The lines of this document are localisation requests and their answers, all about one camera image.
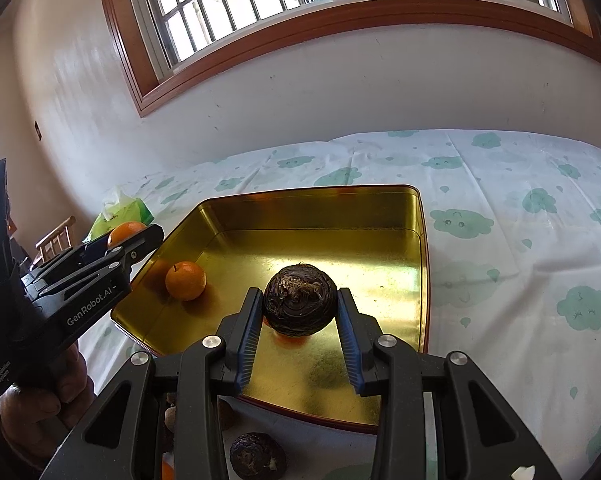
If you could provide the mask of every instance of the white wall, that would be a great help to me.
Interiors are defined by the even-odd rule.
[[[526,130],[601,147],[601,65],[478,27],[374,28],[246,62],[141,119],[100,0],[23,0],[16,51],[42,146],[95,214],[153,171],[354,132]]]
[[[16,239],[35,256],[34,245],[71,214],[69,201],[37,145],[33,121],[21,95],[14,60],[12,22],[0,20],[0,159],[7,158],[7,189]]]

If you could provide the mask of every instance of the metal screw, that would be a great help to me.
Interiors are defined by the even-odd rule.
[[[149,361],[149,354],[147,352],[136,352],[130,361],[135,366],[144,365],[147,361]]]
[[[396,346],[396,338],[389,334],[383,334],[379,337],[379,345],[392,348],[392,346]]]
[[[463,366],[467,364],[467,356],[463,352],[454,352],[450,356],[450,361],[458,366]]]
[[[205,348],[216,348],[220,343],[222,343],[222,339],[217,335],[209,335],[202,340],[202,345]]]

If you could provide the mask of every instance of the tray rim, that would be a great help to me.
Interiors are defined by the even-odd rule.
[[[431,316],[431,279],[429,272],[429,244],[427,243],[427,226],[425,224],[425,211],[423,209],[423,201],[421,199],[420,191],[409,184],[352,184],[349,186],[316,186],[316,187],[292,187],[288,189],[271,189],[265,191],[255,191],[249,193],[238,193],[236,195],[223,195],[206,198],[202,202],[199,202],[191,211],[180,221],[177,225],[175,225],[174,229],[167,235],[167,238],[170,237],[177,229],[187,220],[187,218],[197,210],[200,210],[205,206],[208,202],[213,202],[215,200],[228,198],[228,197],[236,197],[236,196],[253,196],[253,195],[267,195],[267,194],[280,194],[285,193],[288,194],[290,192],[298,192],[298,191],[312,191],[312,190],[324,190],[324,189],[340,189],[340,190],[352,190],[355,192],[356,189],[388,189],[388,188],[397,188],[397,189],[410,189],[416,193],[416,197],[418,202],[420,203],[420,212],[421,212],[421,222],[423,225],[423,234],[420,236],[421,238],[421,251],[424,250],[425,256],[427,258],[427,301],[425,305],[425,336],[423,341],[423,351],[422,353],[427,354],[429,350],[429,328],[430,328],[430,316]],[[141,272],[145,269],[151,257],[154,253],[151,253],[145,263],[143,263],[142,267],[138,270],[136,275],[132,278],[132,283],[138,278]],[[124,333],[128,338],[133,340],[137,345],[139,345],[144,350],[148,351],[150,354],[156,357],[162,357],[164,354],[157,353],[154,349],[149,348],[149,346],[145,345],[142,341],[140,341],[136,336],[132,335],[126,329],[124,329],[117,321],[114,319],[114,310],[116,307],[111,309],[110,311],[110,320],[114,323],[114,326]],[[365,434],[376,434],[378,425],[376,424],[364,424],[362,422],[350,422],[346,420],[338,420],[335,418],[326,418],[318,415],[308,415],[308,413],[297,412],[295,410],[290,410],[289,408],[284,408],[282,406],[278,406],[276,404],[271,404],[269,402],[265,402],[264,400],[255,399],[254,397],[240,395],[237,397],[244,402],[262,408],[264,410],[268,410],[273,413],[277,413],[278,415],[288,416],[290,418],[295,418],[296,420],[301,420],[303,422],[309,422],[310,424],[317,424],[319,426],[324,426],[326,428],[333,428],[335,430],[342,431],[352,431],[354,433],[365,433]]]

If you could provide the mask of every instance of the gold metal tray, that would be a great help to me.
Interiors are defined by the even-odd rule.
[[[167,269],[197,262],[207,287],[194,301],[170,298]],[[347,286],[384,332],[427,350],[429,264],[423,207],[410,186],[314,187],[213,198],[167,237],[112,311],[114,322],[155,354],[172,354],[216,332],[250,286],[264,290],[282,267],[305,262]],[[263,325],[244,395],[287,415],[373,431],[379,399],[347,380],[336,323],[308,338]]]

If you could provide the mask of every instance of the wooden window frame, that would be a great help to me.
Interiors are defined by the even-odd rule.
[[[444,23],[518,32],[601,63],[601,23],[583,0],[567,0],[574,25],[487,0],[349,0],[299,14],[227,43],[163,80],[156,77],[131,0],[102,0],[127,85],[141,117],[206,79],[245,61],[340,32],[388,25]]]

